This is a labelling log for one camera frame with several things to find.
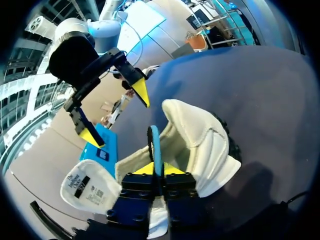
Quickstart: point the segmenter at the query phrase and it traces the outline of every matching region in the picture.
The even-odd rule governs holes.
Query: black cable
[[[305,196],[305,195],[307,195],[307,194],[308,194],[308,191],[303,191],[303,192],[295,195],[295,196],[292,197],[291,199],[289,199],[289,200],[286,202],[286,204],[288,205],[288,204],[292,203],[294,200],[296,200],[296,199],[298,199],[298,198],[300,198],[300,197],[302,197],[302,196]]]

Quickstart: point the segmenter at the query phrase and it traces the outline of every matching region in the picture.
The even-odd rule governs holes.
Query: barcode
[[[104,192],[101,191],[101,190],[98,190],[98,191],[96,192],[96,195],[97,195],[99,198],[102,198],[102,196],[104,195]]]

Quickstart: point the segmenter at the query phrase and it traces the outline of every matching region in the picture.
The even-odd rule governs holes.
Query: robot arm
[[[104,25],[106,33],[108,29],[113,29],[115,33],[117,30],[120,32],[121,26],[116,29],[113,23],[120,25],[112,20],[110,25]],[[63,107],[70,113],[77,134],[98,148],[103,147],[105,143],[80,106],[81,101],[100,83],[99,76],[115,66],[141,102],[146,107],[150,105],[145,84],[146,75],[135,69],[128,62],[124,52],[115,47],[118,38],[110,36],[108,39],[111,40],[111,44],[103,45],[107,52],[99,56],[95,50],[97,38],[91,34],[88,24],[77,18],[69,18],[56,28],[54,45],[49,55],[49,70],[59,79],[58,83],[65,81],[73,87],[74,93]]]

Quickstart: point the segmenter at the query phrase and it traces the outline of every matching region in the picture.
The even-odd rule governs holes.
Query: shoe label
[[[87,186],[90,177],[88,177],[83,171],[77,169],[72,171],[69,176],[66,178],[68,192],[74,195],[76,198],[79,198],[83,193],[85,187]]]
[[[90,182],[90,177],[80,169],[74,169],[66,179],[66,190],[77,199],[83,196],[83,198],[97,206],[106,201],[107,196],[104,191],[94,186],[93,183]]]
[[[101,189],[98,189],[97,187],[92,185],[90,188],[90,193],[88,194],[88,196],[85,199],[87,199],[90,202],[92,202],[93,204],[99,206],[100,204],[104,204],[104,202],[106,200],[106,196],[105,196],[105,193]]]

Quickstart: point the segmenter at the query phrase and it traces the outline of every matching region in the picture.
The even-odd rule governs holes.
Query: display screen
[[[198,28],[201,27],[201,25],[209,22],[209,18],[205,15],[205,13],[199,9],[197,10],[194,15],[191,15],[189,16],[186,20],[191,24],[191,26],[197,30]]]

